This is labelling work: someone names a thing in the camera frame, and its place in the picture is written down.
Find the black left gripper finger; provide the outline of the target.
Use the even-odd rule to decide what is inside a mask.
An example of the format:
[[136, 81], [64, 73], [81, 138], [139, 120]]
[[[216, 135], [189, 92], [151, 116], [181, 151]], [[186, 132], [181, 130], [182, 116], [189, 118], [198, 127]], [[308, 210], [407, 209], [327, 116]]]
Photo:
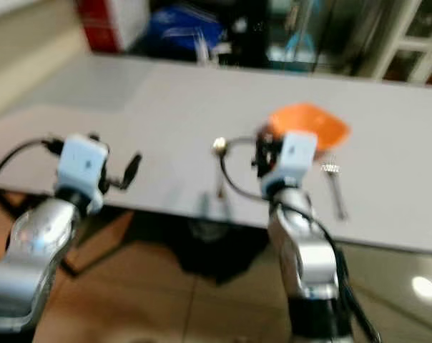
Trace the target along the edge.
[[141, 163], [142, 159], [143, 156], [139, 152], [135, 153], [130, 159], [127, 167], [125, 167], [124, 173], [122, 173], [123, 187], [128, 187], [131, 185], [131, 183], [133, 183], [135, 177], [137, 176], [139, 164]]

